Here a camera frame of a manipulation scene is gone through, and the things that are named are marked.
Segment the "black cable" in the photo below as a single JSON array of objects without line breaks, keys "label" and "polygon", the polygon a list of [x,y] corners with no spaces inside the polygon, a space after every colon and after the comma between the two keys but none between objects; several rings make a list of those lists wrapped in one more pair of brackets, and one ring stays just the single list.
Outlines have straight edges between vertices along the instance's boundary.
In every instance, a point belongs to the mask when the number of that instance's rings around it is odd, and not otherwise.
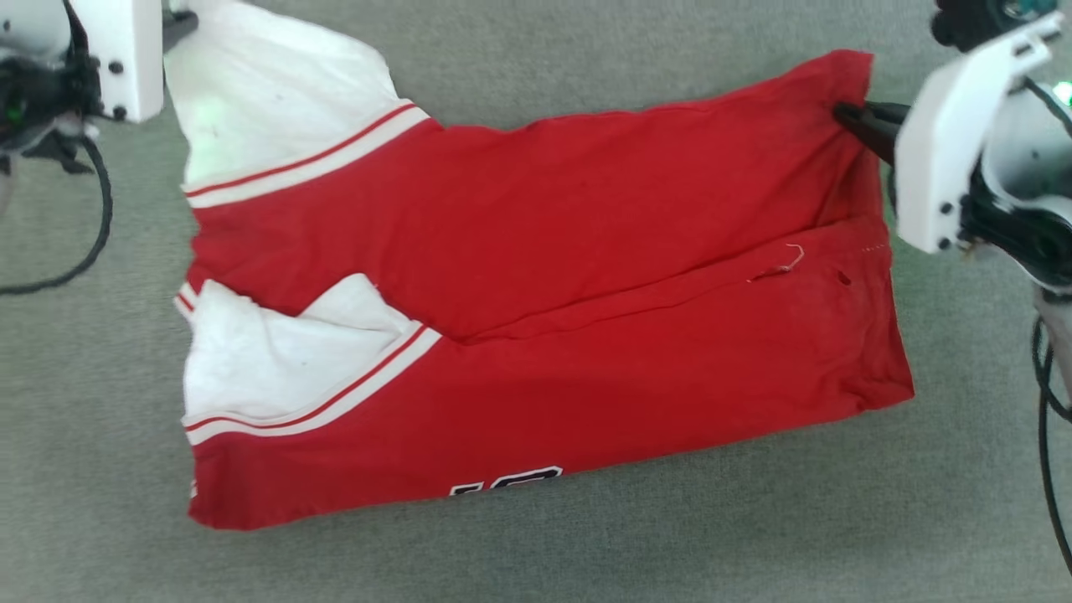
[{"label": "black cable", "polygon": [[1072,136],[1072,116],[1069,115],[1069,108],[1062,105],[1053,94],[1042,89],[1042,86],[1031,79],[1030,77],[1024,78],[1024,86],[1027,87],[1036,97],[1042,101],[1049,113],[1056,117],[1061,124],[1064,126],[1064,130]]},{"label": "black cable", "polygon": [[0,295],[30,295],[46,289],[62,286],[92,267],[92,265],[96,263],[96,259],[101,254],[101,251],[104,250],[104,246],[107,245],[108,236],[111,234],[111,214],[114,209],[111,198],[111,179],[108,177],[107,168],[104,167],[104,158],[101,156],[101,150],[96,148],[93,141],[88,137],[83,138],[81,146],[86,149],[86,153],[89,155],[90,161],[93,162],[93,168],[96,170],[96,176],[101,181],[101,200],[103,206],[101,209],[101,230],[96,234],[96,240],[93,242],[93,247],[90,248],[89,253],[81,262],[78,263],[77,266],[71,268],[65,274],[53,279],[29,284],[0,286]]},{"label": "black cable", "polygon": [[1039,382],[1039,458],[1042,465],[1042,489],[1046,497],[1046,509],[1049,511],[1049,520],[1054,525],[1054,534],[1057,536],[1057,546],[1061,549],[1061,557],[1068,565],[1069,574],[1072,574],[1072,548],[1069,547],[1068,534],[1061,524],[1060,512],[1057,509],[1057,495],[1054,491],[1054,474],[1049,467],[1049,411],[1054,410],[1062,418],[1072,423],[1072,411],[1061,406],[1053,388],[1049,386],[1054,370],[1054,348],[1046,345],[1045,357],[1042,353],[1042,319],[1034,323],[1034,332],[1031,334],[1031,359],[1034,364],[1034,374]]}]

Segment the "jersey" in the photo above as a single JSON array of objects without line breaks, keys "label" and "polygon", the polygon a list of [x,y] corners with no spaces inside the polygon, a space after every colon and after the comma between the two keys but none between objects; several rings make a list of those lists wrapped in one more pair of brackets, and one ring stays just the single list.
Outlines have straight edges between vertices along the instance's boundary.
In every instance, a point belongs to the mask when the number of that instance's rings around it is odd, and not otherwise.
[{"label": "jersey", "polygon": [[197,521],[502,487],[912,396],[877,160],[832,117],[869,56],[500,131],[438,123],[355,40],[242,3],[199,16],[167,59],[199,225],[176,298]]}]

